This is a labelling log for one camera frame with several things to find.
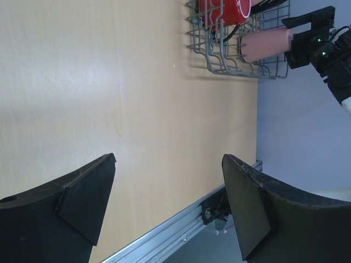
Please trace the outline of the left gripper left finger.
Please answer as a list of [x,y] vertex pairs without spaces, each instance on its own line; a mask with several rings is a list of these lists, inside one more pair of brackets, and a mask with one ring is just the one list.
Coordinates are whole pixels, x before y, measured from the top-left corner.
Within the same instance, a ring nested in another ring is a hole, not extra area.
[[116,159],[1,199],[1,262],[88,262],[98,244]]

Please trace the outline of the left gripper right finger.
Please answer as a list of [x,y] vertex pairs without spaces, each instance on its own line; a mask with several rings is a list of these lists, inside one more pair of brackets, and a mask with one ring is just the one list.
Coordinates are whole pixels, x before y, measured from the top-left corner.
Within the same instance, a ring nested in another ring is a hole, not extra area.
[[350,203],[300,190],[225,154],[222,170],[245,262],[350,262]]

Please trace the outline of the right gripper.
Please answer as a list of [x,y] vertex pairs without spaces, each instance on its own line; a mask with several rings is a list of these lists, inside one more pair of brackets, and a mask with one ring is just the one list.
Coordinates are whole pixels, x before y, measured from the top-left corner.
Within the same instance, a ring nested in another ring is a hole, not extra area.
[[335,11],[328,6],[281,20],[286,28],[311,25],[311,30],[293,35],[291,49],[285,53],[291,69],[311,64],[322,78],[350,79],[350,26],[333,33],[324,28],[334,26]]

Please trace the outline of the pink cup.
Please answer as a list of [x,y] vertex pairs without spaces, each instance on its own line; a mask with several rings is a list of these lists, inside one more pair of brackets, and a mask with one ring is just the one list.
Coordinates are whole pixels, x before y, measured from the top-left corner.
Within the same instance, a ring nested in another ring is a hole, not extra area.
[[241,37],[240,52],[245,62],[255,62],[291,50],[293,29],[285,27],[248,33]]

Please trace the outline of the red mug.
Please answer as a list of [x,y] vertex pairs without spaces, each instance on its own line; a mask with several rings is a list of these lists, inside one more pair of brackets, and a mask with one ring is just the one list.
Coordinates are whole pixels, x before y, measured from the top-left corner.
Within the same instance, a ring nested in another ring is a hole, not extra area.
[[251,7],[251,0],[199,1],[199,13],[203,25],[210,30],[213,37],[221,26],[235,26],[223,42],[230,40],[240,25],[249,18]]

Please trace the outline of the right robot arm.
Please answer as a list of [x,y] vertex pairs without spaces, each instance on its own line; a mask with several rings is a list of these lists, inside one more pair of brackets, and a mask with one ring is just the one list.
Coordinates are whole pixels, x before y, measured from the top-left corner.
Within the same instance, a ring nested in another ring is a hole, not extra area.
[[334,19],[333,6],[282,19],[289,29],[310,24],[310,30],[293,35],[285,57],[291,69],[313,65],[337,102],[350,113],[350,26],[336,29]]

